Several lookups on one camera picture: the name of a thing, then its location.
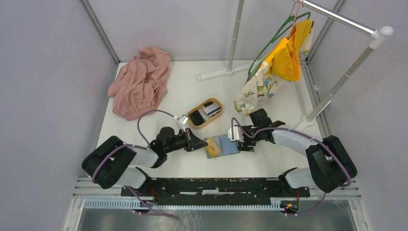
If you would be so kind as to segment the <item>yellow credit card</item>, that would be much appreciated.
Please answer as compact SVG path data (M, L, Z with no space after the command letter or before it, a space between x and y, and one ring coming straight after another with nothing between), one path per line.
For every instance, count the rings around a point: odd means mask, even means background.
M206 142L207 146L205 147L205 150L209 155L209 158L217 157L221 153L219 146L211 139L207 139Z

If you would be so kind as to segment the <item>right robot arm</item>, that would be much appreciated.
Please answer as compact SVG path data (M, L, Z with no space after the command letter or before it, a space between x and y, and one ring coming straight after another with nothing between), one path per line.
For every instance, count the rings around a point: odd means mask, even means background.
M249 114L252 125L242 126L231 119L228 138L243 151L252 152L260 141L287 147L307 158L308 167L292 168L281 174L278 191L291 196L301 187L318 187L330 193L348 187L357 168L340 139L334 135L316 137L293 129L282 121L272 121L264 109Z

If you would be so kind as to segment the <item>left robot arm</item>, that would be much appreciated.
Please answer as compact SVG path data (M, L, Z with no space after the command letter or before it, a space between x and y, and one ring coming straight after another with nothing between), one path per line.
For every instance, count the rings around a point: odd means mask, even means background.
M139 196L146 196L151 191L150 176L138 166L158 168L170 152L181 149L192 152L207 146L208 143L189 128L175 133L173 128L163 127L148 147L111 136L83 160L81 167L91 176L92 182L103 189L119 184L132 187Z

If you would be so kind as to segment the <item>yellow oval card tray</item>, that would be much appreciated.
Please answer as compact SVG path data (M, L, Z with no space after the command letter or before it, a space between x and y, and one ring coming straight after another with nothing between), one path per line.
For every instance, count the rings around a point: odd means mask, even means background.
M222 108L221 111L219 111L219 112L218 112L216 115L214 115L213 117L208 117L208 116L202 111L203 105L204 105L205 103L207 103L207 102L216 102L218 105L221 106L221 108ZM218 99L216 99L216 98L209 98L209 99L207 99L206 101L204 101L204 102L202 102L201 104L199 104L198 106L196 106L196 107L194 107L193 109L191 109L191 110L187 113L188 121L189 121L189 123L190 123L190 125L191 125L192 128L194 128L194 129L202 129L202 128L204 128L205 126L209 125L210 123L214 122L218 117L220 117L221 114L222 114L222 112L223 112L223 109L224 109L224 107L223 107L222 103L221 103ZM203 116L203 117L205 118L205 120L206 120L206 122L205 122L202 126L194 126L194 125L192 124L192 121L191 121L190 118L189 118L189 114L190 114L191 112L195 111L195 110L200 110L200 113L202 114L202 116Z

